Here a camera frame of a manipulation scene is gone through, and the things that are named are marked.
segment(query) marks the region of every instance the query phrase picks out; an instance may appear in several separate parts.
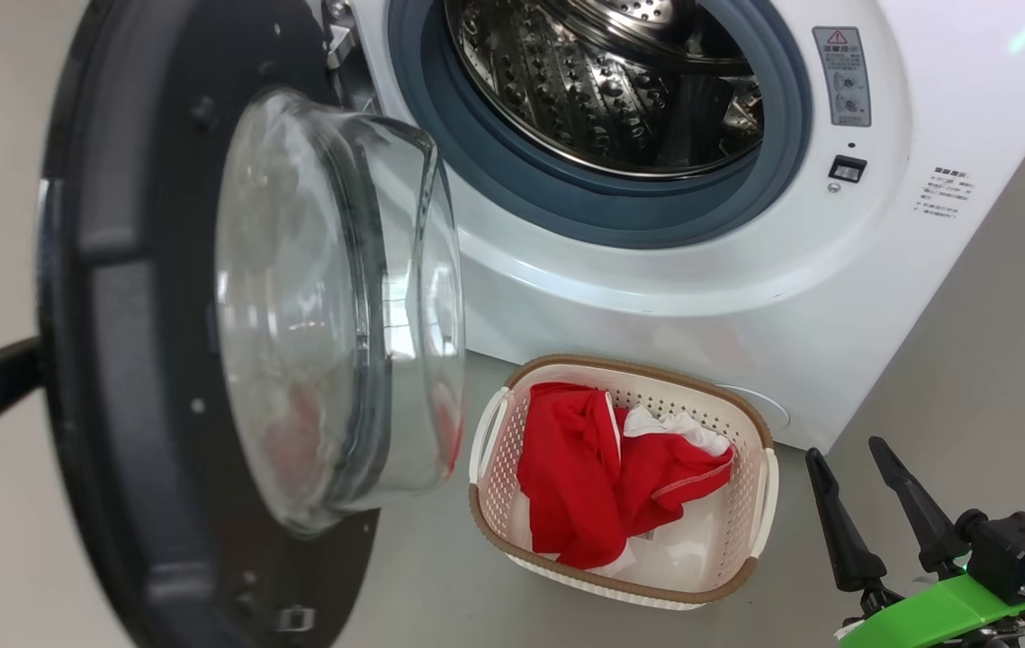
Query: white plastic basket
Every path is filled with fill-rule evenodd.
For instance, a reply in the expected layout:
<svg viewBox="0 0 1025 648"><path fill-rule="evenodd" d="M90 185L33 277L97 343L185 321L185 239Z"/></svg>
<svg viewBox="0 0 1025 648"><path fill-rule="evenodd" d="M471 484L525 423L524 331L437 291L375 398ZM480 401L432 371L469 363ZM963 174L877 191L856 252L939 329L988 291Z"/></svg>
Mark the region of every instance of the white plastic basket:
<svg viewBox="0 0 1025 648"><path fill-rule="evenodd" d="M617 407L644 403L653 414L688 411L725 435L735 446L732 479L697 505L685 505L685 519L706 518L703 569L693 586L627 582L577 570L518 545L512 500L520 493L517 467L524 450L529 390L537 382L574 382L612 394ZM521 567L565 585L640 606L690 610L726 598L755 568L776 512L779 474L767 423L738 395L680 373L594 357L549 356L525 364L488 402L476 427L468 464L473 518L481 532Z"/></svg>

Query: gray floor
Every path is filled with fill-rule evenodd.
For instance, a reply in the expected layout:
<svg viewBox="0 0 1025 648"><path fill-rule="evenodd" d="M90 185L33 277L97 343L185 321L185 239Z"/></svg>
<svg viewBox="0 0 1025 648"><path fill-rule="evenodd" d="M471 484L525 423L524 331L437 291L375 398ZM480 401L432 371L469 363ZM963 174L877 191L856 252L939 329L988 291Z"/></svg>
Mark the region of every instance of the gray floor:
<svg viewBox="0 0 1025 648"><path fill-rule="evenodd" d="M511 368L469 359L469 430ZM888 562L888 585L914 593L926 586L912 582L915 541L875 474L870 435L889 439L952 516L1025 510L1025 165L829 455L861 533ZM780 469L758 570L732 598L692 612L600 599L512 565L473 525L458 471L433 495L385 510L338 645L833 645L857 598L833 586L803 454L784 448Z"/></svg>

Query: basket bottom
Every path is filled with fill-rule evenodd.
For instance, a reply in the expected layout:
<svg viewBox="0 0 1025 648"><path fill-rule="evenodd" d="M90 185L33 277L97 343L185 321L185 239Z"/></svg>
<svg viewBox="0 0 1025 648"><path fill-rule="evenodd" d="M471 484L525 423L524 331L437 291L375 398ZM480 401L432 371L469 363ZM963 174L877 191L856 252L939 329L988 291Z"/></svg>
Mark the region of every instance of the basket bottom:
<svg viewBox="0 0 1025 648"><path fill-rule="evenodd" d="M626 551L630 551L634 563L615 573L603 571L603 567L590 571L637 585L692 594L723 585L731 541L726 524L731 488L729 483L708 497L689 501L680 520L657 526L643 536L628 538ZM508 516L506 539L525 551L532 551L529 510L528 497L518 491ZM555 555L542 556L557 558Z"/></svg>

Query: green plastic bracket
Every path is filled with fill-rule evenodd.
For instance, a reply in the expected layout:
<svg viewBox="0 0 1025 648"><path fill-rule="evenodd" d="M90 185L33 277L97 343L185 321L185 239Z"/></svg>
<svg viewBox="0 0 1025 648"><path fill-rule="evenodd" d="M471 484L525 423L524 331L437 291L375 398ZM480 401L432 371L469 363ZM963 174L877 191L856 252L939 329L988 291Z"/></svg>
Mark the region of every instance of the green plastic bracket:
<svg viewBox="0 0 1025 648"><path fill-rule="evenodd" d="M927 648L1022 611L1025 603L1009 606L961 574L875 612L840 648Z"/></svg>

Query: red garment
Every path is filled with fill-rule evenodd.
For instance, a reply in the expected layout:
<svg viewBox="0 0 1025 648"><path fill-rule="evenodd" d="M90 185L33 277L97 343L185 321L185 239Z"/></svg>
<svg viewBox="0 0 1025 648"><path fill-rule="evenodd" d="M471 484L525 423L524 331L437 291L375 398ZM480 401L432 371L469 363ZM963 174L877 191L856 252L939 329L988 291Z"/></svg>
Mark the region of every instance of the red garment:
<svg viewBox="0 0 1025 648"><path fill-rule="evenodd" d="M620 438L627 409L566 382L532 387L517 477L533 551L581 570L615 561L627 538L680 520L685 501L729 481L731 448L712 456L680 435Z"/></svg>

